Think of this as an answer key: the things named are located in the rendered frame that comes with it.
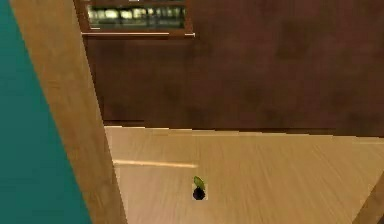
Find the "small green plant black pot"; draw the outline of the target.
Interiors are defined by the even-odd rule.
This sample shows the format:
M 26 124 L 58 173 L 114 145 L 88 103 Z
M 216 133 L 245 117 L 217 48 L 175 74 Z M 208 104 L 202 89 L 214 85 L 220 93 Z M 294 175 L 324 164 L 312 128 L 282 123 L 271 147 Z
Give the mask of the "small green plant black pot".
M 200 177 L 195 176 L 193 178 L 193 183 L 195 185 L 195 188 L 193 190 L 193 197 L 196 200 L 203 200 L 206 196 L 204 181 Z

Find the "brown framed window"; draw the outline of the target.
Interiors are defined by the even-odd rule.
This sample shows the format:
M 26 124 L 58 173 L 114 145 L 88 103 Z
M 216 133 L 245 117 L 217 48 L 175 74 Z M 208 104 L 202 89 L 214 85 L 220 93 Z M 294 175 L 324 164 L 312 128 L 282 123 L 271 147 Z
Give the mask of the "brown framed window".
M 73 0 L 81 34 L 133 39 L 194 38 L 191 0 Z

